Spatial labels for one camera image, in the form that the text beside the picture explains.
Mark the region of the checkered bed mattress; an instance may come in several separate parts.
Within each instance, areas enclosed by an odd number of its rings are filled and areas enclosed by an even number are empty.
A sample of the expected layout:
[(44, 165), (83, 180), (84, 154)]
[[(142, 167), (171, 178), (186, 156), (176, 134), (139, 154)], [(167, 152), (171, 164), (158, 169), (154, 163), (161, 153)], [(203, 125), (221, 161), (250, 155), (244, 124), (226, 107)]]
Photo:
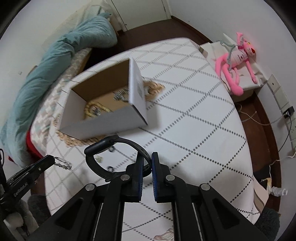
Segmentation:
[(29, 137), (33, 146), (41, 154), (46, 152), (47, 138), (53, 120), (53, 114), (62, 89), (72, 78), (82, 72), (90, 51), (91, 48), (85, 48), (74, 55), (69, 67), (51, 85), (39, 106), (37, 115), (30, 128)]

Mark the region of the teal duvet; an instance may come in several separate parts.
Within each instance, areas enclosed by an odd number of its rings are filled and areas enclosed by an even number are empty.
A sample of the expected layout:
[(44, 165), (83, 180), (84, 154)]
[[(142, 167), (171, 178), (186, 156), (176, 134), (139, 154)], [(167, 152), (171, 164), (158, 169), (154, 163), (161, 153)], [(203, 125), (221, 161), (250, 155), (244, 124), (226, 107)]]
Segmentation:
[(1, 129), (1, 144), (20, 167), (30, 164), (26, 135), (46, 92), (70, 66), (73, 56), (85, 48), (109, 48), (117, 37), (108, 12), (90, 18), (51, 44), (40, 64), (27, 76)]

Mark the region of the red blanket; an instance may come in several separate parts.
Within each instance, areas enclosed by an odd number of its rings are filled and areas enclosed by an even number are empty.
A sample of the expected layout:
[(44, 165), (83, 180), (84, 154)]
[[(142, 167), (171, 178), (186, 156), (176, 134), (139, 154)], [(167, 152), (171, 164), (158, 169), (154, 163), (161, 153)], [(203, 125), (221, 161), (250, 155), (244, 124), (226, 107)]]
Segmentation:
[(15, 164), (30, 165), (39, 161), (44, 157), (41, 151), (33, 144), (31, 138), (31, 128), (28, 129), (26, 134), (21, 134), (20, 137), (14, 137), (9, 140), (9, 160)]

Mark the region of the black smart watch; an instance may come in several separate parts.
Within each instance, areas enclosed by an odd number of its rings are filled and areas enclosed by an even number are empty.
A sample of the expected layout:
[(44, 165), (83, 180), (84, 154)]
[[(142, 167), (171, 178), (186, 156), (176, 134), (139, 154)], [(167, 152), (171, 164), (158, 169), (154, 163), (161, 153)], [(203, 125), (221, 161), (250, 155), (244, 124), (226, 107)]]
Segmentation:
[[(138, 153), (144, 157), (143, 177), (146, 177), (152, 172), (151, 156), (134, 141), (113, 135), (84, 150), (87, 166), (106, 182), (125, 174), (126, 167), (135, 163)], [(98, 163), (95, 156), (101, 156), (102, 162)]]

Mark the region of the black plug charger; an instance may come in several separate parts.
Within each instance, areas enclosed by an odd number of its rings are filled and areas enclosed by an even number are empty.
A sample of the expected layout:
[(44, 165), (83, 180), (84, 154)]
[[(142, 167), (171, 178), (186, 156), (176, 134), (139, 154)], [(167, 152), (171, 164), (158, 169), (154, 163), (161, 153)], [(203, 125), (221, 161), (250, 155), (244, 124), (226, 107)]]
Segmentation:
[(293, 106), (291, 106), (283, 112), (283, 116), (285, 119), (290, 118), (294, 112), (295, 112), (295, 110), (294, 110)]

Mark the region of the white door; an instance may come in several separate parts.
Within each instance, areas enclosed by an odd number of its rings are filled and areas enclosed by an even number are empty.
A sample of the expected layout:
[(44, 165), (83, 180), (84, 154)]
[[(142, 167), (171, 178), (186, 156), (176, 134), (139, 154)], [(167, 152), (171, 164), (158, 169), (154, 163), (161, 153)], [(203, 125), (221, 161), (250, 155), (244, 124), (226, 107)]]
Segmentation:
[(107, 1), (124, 32), (171, 18), (168, 1), (110, 0)]

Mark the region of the white patterned tablecloth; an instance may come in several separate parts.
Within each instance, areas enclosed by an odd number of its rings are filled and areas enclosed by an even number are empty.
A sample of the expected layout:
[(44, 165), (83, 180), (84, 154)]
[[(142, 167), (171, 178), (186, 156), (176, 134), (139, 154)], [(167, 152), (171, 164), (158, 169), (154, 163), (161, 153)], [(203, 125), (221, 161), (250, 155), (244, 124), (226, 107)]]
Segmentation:
[[(254, 205), (254, 177), (247, 138), (238, 112), (221, 80), (187, 38), (159, 41), (113, 56), (63, 83), (54, 118), (60, 117), (69, 90), (105, 67), (133, 58), (145, 80), (165, 89), (147, 103), (148, 126), (118, 133), (158, 152), (160, 163), (192, 185), (208, 183), (247, 220), (260, 214)], [(53, 166), (45, 173), (46, 199), (54, 214), (88, 183), (106, 182), (86, 165), (86, 146), (69, 147), (53, 124), (46, 154), (73, 164), (72, 171)], [(142, 201), (125, 205), (122, 240), (173, 240), (170, 204), (154, 201), (152, 176), (144, 178)]]

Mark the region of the wall power strip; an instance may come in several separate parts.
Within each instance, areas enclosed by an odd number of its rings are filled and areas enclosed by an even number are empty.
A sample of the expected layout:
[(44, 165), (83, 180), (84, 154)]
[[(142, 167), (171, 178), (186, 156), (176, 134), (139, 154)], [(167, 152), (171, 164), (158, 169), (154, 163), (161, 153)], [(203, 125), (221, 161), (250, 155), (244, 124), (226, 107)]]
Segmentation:
[[(267, 85), (271, 92), (273, 93), (273, 97), (276, 100), (278, 108), (280, 109), (281, 114), (288, 109), (289, 107), (293, 106), (290, 100), (288, 99), (285, 91), (281, 87), (280, 83), (276, 79), (276, 77), (272, 74), (268, 81)], [(284, 118), (285, 124), (288, 129), (288, 137), (290, 139), (292, 149), (295, 150), (295, 112), (292, 114), (290, 118)]]

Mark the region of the white cardboard box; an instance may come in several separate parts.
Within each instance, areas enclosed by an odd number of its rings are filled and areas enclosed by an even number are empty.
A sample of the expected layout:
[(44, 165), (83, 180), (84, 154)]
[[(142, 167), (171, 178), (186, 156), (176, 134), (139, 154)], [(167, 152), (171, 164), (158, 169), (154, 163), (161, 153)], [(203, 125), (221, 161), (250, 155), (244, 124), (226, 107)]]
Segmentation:
[(129, 58), (70, 89), (59, 131), (84, 140), (146, 125), (143, 78), (136, 61)]

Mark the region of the pink panther plush toy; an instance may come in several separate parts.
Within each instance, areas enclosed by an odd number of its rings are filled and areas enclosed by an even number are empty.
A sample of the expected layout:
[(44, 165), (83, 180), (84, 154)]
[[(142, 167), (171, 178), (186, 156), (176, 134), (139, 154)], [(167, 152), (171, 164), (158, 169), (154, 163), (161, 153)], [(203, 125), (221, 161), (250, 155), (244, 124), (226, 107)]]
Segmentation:
[(244, 91), (239, 86), (240, 77), (237, 70), (237, 66), (241, 63), (245, 63), (250, 73), (252, 81), (257, 84), (258, 81), (255, 77), (254, 71), (250, 65), (249, 57), (254, 57), (256, 51), (254, 46), (243, 37), (243, 33), (236, 32), (237, 44), (228, 45), (230, 51), (228, 54), (224, 54), (216, 59), (215, 62), (215, 72), (218, 77), (221, 77), (221, 72), (223, 72), (226, 81), (230, 87), (230, 91), (236, 95), (243, 95)]

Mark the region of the gold earring left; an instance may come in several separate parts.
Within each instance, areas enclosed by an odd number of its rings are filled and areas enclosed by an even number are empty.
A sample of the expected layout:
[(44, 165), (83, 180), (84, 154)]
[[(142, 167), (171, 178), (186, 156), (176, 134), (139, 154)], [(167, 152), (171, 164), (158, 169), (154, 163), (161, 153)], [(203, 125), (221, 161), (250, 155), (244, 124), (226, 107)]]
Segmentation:
[(101, 156), (95, 156), (95, 160), (98, 162), (98, 163), (101, 163), (103, 158)]

